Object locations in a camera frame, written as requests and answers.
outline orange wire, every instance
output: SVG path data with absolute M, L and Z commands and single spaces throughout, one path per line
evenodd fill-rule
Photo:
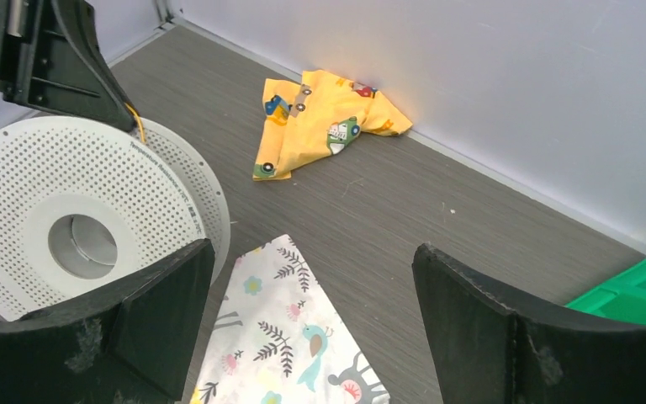
M 142 126 L 142 119 L 140 118 L 140 114 L 137 113 L 137 110 L 132 108 L 130 104 L 125 104 L 125 107 L 130 110 L 130 113 L 132 116 L 135 117 L 135 121 L 137 122 L 137 129 L 140 130 L 140 141 L 142 142 L 143 145 L 147 144 L 147 138 L 145 137 L 145 128 Z

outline perforated spool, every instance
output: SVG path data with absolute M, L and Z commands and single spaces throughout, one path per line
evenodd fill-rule
M 52 257 L 48 235 L 68 215 L 103 223 L 117 263 L 83 279 Z M 42 117 L 0 130 L 0 314 L 23 314 L 85 293 L 205 237 L 177 175 L 127 134 L 91 120 Z
M 204 158 L 180 135 L 151 120 L 142 120 L 147 146 L 177 174 L 202 216 L 204 232 L 216 252 L 212 282 L 224 267 L 230 243 L 229 208 L 219 180 Z M 139 132 L 131 133 L 140 139 Z

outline yellow cloth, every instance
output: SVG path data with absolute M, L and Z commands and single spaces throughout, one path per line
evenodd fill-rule
M 303 83 L 267 79 L 253 179 L 287 179 L 291 171 L 339 153 L 361 132 L 397 136 L 411 126 L 380 91 L 322 70 Z

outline white cloth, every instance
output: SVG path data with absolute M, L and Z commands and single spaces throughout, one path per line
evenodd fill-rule
M 389 394 L 289 236 L 236 260 L 191 404 L 384 404 Z

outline green container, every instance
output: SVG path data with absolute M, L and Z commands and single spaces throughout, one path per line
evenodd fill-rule
M 566 307 L 646 326 L 646 259 L 596 286 Z

